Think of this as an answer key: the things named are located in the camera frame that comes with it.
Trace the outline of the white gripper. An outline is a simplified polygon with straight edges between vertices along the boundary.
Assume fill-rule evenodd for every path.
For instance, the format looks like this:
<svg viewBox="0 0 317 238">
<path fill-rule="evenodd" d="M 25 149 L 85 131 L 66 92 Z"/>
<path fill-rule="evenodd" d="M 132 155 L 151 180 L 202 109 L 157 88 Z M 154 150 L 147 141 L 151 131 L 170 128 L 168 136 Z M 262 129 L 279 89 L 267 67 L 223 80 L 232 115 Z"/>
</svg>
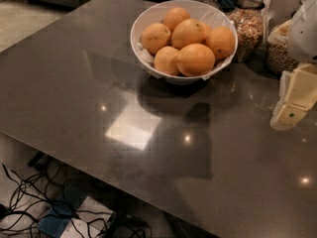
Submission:
<svg viewBox="0 0 317 238">
<path fill-rule="evenodd" d="M 317 0 L 306 0 L 293 15 L 288 30 L 287 52 L 301 63 L 280 78 L 270 127 L 277 131 L 294 128 L 317 102 Z"/>
</svg>

